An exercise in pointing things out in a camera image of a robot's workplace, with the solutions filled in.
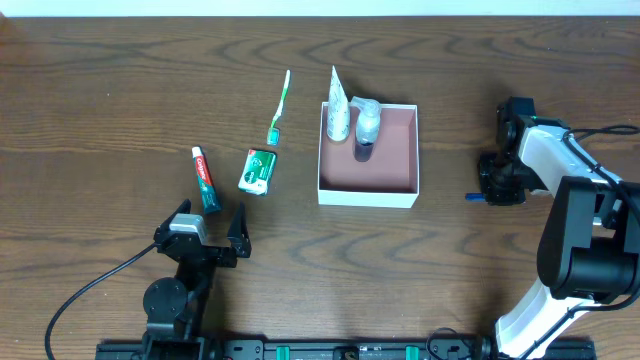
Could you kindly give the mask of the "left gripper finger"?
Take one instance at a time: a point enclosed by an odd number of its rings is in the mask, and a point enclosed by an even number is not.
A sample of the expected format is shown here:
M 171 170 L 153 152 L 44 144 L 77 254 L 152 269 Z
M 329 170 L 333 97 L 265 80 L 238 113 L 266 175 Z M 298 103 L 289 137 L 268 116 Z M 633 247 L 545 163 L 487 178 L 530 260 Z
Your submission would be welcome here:
M 227 233 L 227 239 L 237 257 L 249 258 L 251 256 L 252 245 L 246 221 L 246 208 L 243 203 L 239 204 L 234 214 Z
M 176 210 L 165 219 L 159 226 L 158 229 L 161 231 L 168 231 L 170 228 L 171 222 L 178 214 L 189 214 L 191 212 L 191 201 L 189 199 L 185 199 Z

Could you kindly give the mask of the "blue disposable razor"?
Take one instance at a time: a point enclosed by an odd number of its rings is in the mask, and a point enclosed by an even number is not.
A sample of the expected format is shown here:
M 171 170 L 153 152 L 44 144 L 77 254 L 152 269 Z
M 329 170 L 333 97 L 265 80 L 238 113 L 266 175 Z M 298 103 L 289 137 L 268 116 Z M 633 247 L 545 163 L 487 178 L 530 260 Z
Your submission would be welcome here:
M 467 193 L 465 199 L 470 202 L 484 202 L 485 198 L 482 193 Z

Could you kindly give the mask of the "clear pump bottle blue liquid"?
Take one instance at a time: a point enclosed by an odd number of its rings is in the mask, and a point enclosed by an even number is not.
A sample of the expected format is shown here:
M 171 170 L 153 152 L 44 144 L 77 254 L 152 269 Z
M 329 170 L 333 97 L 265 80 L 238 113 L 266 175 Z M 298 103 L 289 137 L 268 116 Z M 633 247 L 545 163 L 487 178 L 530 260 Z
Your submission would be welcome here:
M 359 110 L 355 129 L 354 157 L 367 162 L 373 152 L 381 124 L 381 104 L 374 99 L 354 96 L 351 104 Z

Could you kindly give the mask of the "white conditioner tube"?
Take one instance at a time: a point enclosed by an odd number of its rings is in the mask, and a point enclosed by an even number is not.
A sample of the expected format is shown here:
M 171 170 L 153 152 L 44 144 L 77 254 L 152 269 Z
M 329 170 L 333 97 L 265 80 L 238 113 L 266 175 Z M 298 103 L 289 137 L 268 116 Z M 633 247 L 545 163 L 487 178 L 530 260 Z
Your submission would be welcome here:
M 332 67 L 327 108 L 327 135 L 340 143 L 350 133 L 350 107 L 346 92 L 335 67 Z

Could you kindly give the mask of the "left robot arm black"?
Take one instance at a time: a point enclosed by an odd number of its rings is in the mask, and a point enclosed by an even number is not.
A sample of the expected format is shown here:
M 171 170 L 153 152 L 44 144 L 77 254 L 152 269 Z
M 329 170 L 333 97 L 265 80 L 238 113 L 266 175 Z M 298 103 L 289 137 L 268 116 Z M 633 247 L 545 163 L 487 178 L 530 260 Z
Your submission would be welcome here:
M 218 268 L 234 268 L 252 252 L 245 206 L 240 204 L 227 232 L 230 245 L 206 243 L 206 224 L 185 200 L 154 233 L 157 252 L 177 263 L 176 274 L 153 282 L 145 291 L 147 314 L 141 358 L 144 360 L 221 359 L 221 342 L 201 331 Z

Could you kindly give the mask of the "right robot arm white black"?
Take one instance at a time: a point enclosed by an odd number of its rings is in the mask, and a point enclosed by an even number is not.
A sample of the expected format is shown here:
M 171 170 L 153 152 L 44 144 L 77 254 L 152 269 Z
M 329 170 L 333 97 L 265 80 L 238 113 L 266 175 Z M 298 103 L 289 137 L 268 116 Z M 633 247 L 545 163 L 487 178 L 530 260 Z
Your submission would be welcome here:
M 474 359 L 593 359 L 589 340 L 562 338 L 587 313 L 619 311 L 639 298 L 639 186 L 607 170 L 580 142 L 599 133 L 636 135 L 638 127 L 571 128 L 541 117 L 534 101 L 498 105 L 495 153 L 478 161 L 479 199 L 518 205 L 548 193 L 553 204 L 536 255 L 537 278 L 498 318 Z

